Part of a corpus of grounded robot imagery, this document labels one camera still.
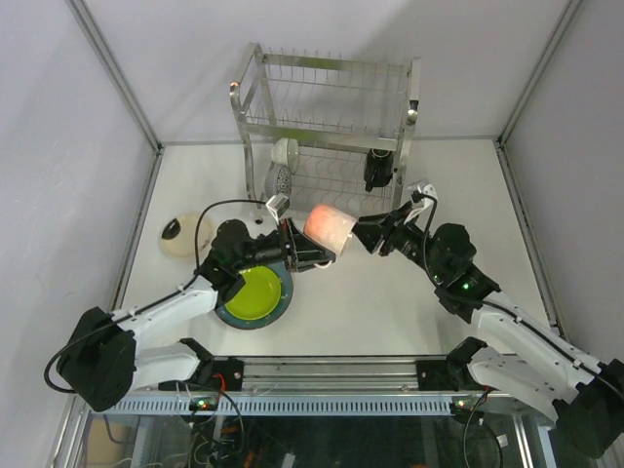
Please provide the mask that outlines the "pink ceramic mug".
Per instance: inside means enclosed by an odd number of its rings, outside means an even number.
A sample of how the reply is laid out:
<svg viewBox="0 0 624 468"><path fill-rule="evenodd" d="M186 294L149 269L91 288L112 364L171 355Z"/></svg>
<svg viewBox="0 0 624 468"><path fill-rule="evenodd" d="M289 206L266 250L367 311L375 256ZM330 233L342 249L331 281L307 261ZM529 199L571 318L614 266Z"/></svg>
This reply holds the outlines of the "pink ceramic mug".
<svg viewBox="0 0 624 468"><path fill-rule="evenodd" d="M335 207L318 205L307 217L303 233L336 257L340 257L352 238L356 222L356 217Z"/></svg>

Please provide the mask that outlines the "lime green plate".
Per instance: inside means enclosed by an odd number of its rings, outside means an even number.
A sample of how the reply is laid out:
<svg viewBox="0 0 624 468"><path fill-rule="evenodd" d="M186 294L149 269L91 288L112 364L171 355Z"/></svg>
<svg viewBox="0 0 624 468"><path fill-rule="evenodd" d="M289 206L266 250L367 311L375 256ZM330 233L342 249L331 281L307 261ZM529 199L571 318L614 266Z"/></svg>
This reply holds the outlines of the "lime green plate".
<svg viewBox="0 0 624 468"><path fill-rule="evenodd" d="M268 316L282 296L282 283L276 272L266 266L241 271L244 286L228 302L225 310L234 318L257 321Z"/></svg>

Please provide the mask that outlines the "black mug cream inside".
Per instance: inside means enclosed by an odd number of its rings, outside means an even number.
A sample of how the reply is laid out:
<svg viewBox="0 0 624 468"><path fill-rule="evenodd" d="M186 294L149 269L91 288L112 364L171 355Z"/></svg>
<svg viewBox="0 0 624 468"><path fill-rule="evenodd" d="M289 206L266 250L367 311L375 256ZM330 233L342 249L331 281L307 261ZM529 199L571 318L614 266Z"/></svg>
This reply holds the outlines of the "black mug cream inside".
<svg viewBox="0 0 624 468"><path fill-rule="evenodd" d="M375 188L387 186L393 176L394 152L372 148L369 150L365 163L365 190L372 192Z"/></svg>

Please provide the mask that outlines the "dark blue patterned bowl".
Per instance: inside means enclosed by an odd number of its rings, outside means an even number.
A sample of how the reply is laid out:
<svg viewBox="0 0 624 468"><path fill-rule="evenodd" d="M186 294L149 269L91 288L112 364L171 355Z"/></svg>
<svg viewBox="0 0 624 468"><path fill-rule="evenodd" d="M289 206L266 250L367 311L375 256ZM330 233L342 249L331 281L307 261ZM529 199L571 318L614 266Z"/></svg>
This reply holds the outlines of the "dark blue patterned bowl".
<svg viewBox="0 0 624 468"><path fill-rule="evenodd" d="M282 193L292 194L292 174L286 165L274 164L270 167L264 181L264 193L267 198Z"/></svg>

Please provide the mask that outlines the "teal patterned white bowl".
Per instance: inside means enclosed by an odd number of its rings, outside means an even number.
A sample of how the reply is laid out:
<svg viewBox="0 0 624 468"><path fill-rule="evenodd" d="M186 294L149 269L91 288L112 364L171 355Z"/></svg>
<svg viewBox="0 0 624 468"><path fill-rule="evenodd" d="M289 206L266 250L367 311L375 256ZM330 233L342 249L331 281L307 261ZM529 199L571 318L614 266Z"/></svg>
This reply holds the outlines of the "teal patterned white bowl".
<svg viewBox="0 0 624 468"><path fill-rule="evenodd" d="M280 138L271 149L271 161L286 166L292 173L298 170L299 158L298 141L293 138Z"/></svg>

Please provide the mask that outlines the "cream plate with floral print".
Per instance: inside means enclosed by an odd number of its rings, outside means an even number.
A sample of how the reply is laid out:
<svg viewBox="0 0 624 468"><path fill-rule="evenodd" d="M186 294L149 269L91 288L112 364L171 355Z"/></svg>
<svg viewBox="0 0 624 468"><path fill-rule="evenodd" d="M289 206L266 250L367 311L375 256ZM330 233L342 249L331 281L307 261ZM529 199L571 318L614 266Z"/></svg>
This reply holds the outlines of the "cream plate with floral print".
<svg viewBox="0 0 624 468"><path fill-rule="evenodd" d="M215 228L207 217L204 216L202 220L199 218L199 212L189 212L172 218L160 233L161 250L177 258L192 258L195 249L201 254L210 246Z"/></svg>

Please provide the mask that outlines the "stainless steel dish rack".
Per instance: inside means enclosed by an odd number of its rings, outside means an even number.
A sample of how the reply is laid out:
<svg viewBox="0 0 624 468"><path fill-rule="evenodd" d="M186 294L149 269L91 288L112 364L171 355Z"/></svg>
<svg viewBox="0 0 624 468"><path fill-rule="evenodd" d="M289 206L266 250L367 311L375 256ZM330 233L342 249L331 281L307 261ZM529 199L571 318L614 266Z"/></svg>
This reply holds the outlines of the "stainless steel dish rack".
<svg viewBox="0 0 624 468"><path fill-rule="evenodd" d="M246 194L264 196L257 184L253 139L298 141L291 206L307 211L326 203L355 215L397 208L402 201L420 104L422 60L361 61L284 51L243 52L229 100L243 144ZM391 182L365 190L370 149L394 152Z"/></svg>

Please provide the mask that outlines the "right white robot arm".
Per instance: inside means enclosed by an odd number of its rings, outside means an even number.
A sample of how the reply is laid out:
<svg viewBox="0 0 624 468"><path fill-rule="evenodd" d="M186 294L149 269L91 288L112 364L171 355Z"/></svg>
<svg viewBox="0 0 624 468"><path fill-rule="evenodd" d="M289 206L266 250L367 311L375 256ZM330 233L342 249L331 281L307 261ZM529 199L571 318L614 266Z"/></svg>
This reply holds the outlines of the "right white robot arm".
<svg viewBox="0 0 624 468"><path fill-rule="evenodd" d="M474 263L466 228L419 228L412 204L356 221L355 237L372 254L401 253L419 266L442 307L509 348L507 358L476 337L449 362L478 384L507 393L552 420L570 444L598 459L623 433L623 363L605 363L565 341L518 306Z"/></svg>

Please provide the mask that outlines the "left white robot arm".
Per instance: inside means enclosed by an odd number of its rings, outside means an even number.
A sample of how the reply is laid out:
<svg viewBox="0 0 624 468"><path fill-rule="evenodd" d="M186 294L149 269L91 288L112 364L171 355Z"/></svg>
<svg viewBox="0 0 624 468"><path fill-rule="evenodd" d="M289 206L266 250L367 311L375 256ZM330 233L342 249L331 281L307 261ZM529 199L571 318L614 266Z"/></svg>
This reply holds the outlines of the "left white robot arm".
<svg viewBox="0 0 624 468"><path fill-rule="evenodd" d="M162 347L151 346L151 341L234 299L245 286L246 270L280 264L303 272L335 259L334 251L300 231L289 218L257 237L243 221L227 220L218 227L208 255L191 279L170 294L140 307L114 312L94 307L84 312L53 359L56 371L95 411L114 407L142 387L186 381L211 354L190 337Z"/></svg>

